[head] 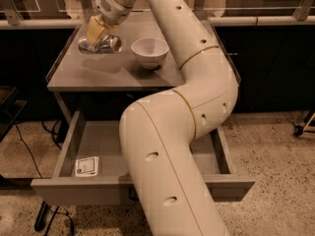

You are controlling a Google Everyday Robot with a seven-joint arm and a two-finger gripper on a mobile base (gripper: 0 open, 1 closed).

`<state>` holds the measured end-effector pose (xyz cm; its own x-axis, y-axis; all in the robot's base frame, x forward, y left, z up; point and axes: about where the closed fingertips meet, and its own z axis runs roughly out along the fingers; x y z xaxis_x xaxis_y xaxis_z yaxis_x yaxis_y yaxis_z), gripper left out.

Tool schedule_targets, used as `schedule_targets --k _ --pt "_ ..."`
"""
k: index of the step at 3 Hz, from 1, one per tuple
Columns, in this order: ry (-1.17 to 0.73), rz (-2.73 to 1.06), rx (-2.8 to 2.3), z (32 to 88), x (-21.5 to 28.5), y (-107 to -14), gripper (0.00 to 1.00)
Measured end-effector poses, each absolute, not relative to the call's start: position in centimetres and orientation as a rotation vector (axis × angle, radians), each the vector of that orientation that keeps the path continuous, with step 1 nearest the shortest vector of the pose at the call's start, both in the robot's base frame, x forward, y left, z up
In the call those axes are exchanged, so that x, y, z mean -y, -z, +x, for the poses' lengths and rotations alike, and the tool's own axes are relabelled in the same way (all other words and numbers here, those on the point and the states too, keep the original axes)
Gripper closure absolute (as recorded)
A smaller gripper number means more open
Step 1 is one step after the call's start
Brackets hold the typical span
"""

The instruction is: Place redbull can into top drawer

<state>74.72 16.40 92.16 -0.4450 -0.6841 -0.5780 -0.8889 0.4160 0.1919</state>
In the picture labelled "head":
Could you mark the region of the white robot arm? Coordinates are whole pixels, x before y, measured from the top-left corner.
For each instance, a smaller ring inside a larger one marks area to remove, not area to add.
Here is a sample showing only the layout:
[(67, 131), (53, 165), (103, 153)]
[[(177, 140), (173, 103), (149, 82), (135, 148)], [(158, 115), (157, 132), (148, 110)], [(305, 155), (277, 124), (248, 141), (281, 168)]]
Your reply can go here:
[[(119, 123), (123, 155), (154, 236), (229, 236), (190, 145), (230, 115), (238, 82), (214, 34), (183, 0), (147, 0), (183, 85), (130, 104)], [(96, 0), (88, 27), (97, 44), (135, 0)]]

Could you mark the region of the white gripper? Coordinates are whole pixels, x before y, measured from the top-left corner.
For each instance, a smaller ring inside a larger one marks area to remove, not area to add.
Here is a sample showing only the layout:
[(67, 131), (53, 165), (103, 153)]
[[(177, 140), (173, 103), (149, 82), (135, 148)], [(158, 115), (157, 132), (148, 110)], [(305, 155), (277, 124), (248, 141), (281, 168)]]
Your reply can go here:
[(89, 45), (96, 47), (109, 42), (118, 25), (129, 15), (133, 3), (134, 0), (96, 0), (101, 15), (90, 17), (86, 35)]

